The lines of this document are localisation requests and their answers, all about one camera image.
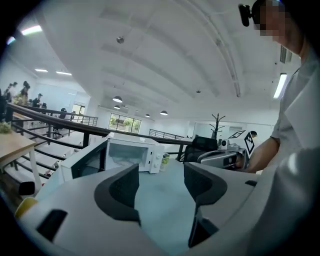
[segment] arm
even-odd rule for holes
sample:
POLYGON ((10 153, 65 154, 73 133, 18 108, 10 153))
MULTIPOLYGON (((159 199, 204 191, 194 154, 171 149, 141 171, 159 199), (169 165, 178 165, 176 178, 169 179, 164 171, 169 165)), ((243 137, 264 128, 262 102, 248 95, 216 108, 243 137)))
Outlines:
POLYGON ((267 167, 270 161, 278 153, 280 140, 270 137, 260 146, 258 146, 250 158, 250 163, 246 171, 248 173, 256 173, 267 167))

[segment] wall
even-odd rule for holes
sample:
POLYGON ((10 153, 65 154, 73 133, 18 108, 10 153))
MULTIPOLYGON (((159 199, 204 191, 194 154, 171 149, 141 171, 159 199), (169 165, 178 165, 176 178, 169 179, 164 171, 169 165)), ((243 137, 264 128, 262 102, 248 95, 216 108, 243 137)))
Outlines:
MULTIPOLYGON (((213 131, 212 126, 209 124, 216 125, 215 122, 198 122, 195 124, 193 138, 197 134, 201 137, 211 138, 213 131)), ((240 130, 255 131, 258 134, 259 139, 264 142, 268 139, 273 131, 273 125, 255 124, 255 123, 238 123, 238 122, 220 122, 219 127, 222 127, 218 132, 217 139, 227 139, 236 131, 231 130, 231 127, 239 127, 240 130)))
POLYGON ((151 129, 164 133, 187 137, 189 123, 189 120, 183 119, 156 120, 154 124, 151 126, 151 129))
POLYGON ((0 61, 0 89, 3 93, 9 84, 17 82, 16 92, 18 93, 23 88, 24 81, 30 84, 28 94, 33 94, 36 83, 36 76, 29 72, 18 63, 12 61, 8 56, 4 56, 0 61))
POLYGON ((65 108, 67 112, 71 112, 74 104, 87 108, 90 100, 90 96, 84 92, 78 83, 67 80, 37 79, 35 88, 29 94, 29 98, 35 99, 39 93, 43 95, 41 101, 46 103, 49 110, 60 111, 65 108))
POLYGON ((153 121, 147 120, 145 118, 137 117, 132 114, 125 114, 125 113, 121 113, 121 112, 118 112, 115 110, 98 107, 97 111, 96 111, 96 116, 98 117, 98 121, 97 121, 96 126, 108 129, 111 113, 141 120, 140 129, 139 129, 140 135, 147 135, 148 136, 149 130, 154 123, 153 121))

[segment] wooden table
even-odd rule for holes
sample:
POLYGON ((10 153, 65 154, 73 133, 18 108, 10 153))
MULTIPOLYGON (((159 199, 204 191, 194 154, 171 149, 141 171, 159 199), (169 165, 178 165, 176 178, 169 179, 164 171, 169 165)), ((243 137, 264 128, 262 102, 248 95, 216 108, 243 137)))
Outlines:
POLYGON ((0 169, 12 161, 29 153, 32 172, 34 175, 35 192, 42 187, 37 163, 35 158, 35 148, 37 143, 14 131, 7 134, 0 133, 0 169))

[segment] window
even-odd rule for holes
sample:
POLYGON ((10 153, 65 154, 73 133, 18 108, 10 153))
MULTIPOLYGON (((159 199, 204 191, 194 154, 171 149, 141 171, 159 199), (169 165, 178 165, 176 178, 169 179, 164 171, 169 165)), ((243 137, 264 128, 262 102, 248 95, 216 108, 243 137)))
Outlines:
POLYGON ((113 113, 109 121, 109 129, 134 134, 139 132, 140 125, 141 120, 113 113))

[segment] white wall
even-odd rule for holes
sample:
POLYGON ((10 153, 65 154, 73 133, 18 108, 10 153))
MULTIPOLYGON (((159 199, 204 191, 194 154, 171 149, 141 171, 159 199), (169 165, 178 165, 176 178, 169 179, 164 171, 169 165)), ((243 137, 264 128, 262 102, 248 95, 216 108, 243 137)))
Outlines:
POLYGON ((76 90, 37 83, 33 94, 30 94, 29 98, 35 99, 40 93, 43 95, 41 102, 46 103, 48 110, 60 111, 62 108, 65 108, 67 112, 72 111, 77 95, 76 90))
POLYGON ((189 130, 189 120, 179 120, 179 119, 166 119, 166 120, 156 120, 151 126, 151 129, 179 135, 182 137, 187 137, 189 130))
MULTIPOLYGON (((215 122, 198 122, 195 124, 193 138, 197 134, 201 137, 211 138, 213 129, 209 124, 216 125, 215 122)), ((264 142, 268 139, 273 131, 273 125, 256 124, 256 123, 238 123, 238 122, 220 122, 219 127, 221 132, 218 132, 217 139, 227 139, 234 131, 230 130, 230 127, 239 127, 241 130, 255 131, 258 134, 260 141, 264 142)))
POLYGON ((86 94, 83 88, 74 81, 64 81, 57 79, 37 79, 30 99, 34 99, 41 93, 43 96, 41 102, 46 103, 49 110, 60 111, 65 108, 71 112, 73 105, 78 104, 87 108, 90 96, 86 94))
POLYGON ((0 61, 0 89, 3 93, 9 84, 17 82, 16 92, 23 88, 24 81, 30 84, 28 94, 32 94, 35 89, 36 76, 27 69, 12 61, 8 56, 4 56, 0 61))

